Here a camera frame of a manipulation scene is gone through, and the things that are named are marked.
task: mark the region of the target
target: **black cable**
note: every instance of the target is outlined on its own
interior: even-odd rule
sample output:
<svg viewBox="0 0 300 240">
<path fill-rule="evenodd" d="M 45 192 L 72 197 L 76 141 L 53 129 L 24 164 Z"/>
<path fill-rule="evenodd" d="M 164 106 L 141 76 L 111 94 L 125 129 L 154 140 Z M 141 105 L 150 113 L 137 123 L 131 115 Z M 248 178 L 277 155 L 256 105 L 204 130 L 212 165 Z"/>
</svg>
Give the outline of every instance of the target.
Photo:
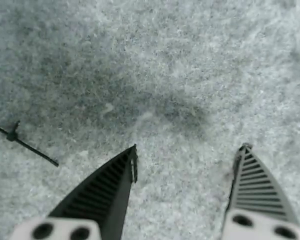
<svg viewBox="0 0 300 240">
<path fill-rule="evenodd" d="M 6 139 L 9 140 L 10 142 L 16 142 L 18 144 L 20 144 L 21 146 L 25 147 L 26 149 L 30 150 L 31 152 L 39 155 L 40 157 L 46 159 L 47 161 L 49 161 L 51 164 L 53 164 L 54 166 L 58 167 L 59 163 L 55 160 L 53 160 L 52 158 L 48 157 L 47 155 L 43 154 L 42 152 L 38 151 L 37 149 L 33 148 L 32 146 L 28 145 L 27 143 L 21 141 L 18 138 L 18 134 L 17 134 L 17 128 L 20 125 L 20 121 L 17 121 L 12 130 L 10 132 L 5 131 L 4 129 L 2 129 L 0 127 L 0 133 L 6 135 Z"/>
</svg>

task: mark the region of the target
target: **screw hole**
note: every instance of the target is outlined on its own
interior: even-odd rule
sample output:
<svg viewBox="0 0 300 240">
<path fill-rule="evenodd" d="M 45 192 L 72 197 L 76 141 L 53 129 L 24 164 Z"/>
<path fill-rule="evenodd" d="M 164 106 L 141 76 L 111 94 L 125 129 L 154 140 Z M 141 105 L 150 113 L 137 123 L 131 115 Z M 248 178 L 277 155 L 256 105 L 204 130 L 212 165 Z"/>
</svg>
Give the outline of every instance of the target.
<svg viewBox="0 0 300 240">
<path fill-rule="evenodd" d="M 51 223 L 43 223 L 37 226 L 33 233 L 32 236 L 36 240 L 42 240 L 50 236 L 54 226 Z"/>
<path fill-rule="evenodd" d="M 277 235 L 280 235 L 286 239 L 297 239 L 296 234 L 291 231 L 289 228 L 284 227 L 284 226 L 278 226 L 274 229 L 274 232 Z"/>
<path fill-rule="evenodd" d="M 239 225 L 242 225 L 242 226 L 245 226 L 245 227 L 252 227 L 253 226 L 252 221 L 248 217 L 243 216 L 243 215 L 236 215 L 236 216 L 234 216 L 234 218 L 232 220 L 235 223 L 237 223 Z"/>
<path fill-rule="evenodd" d="M 90 231 L 86 227 L 79 227 L 71 233 L 71 240 L 86 240 L 89 237 Z"/>
</svg>

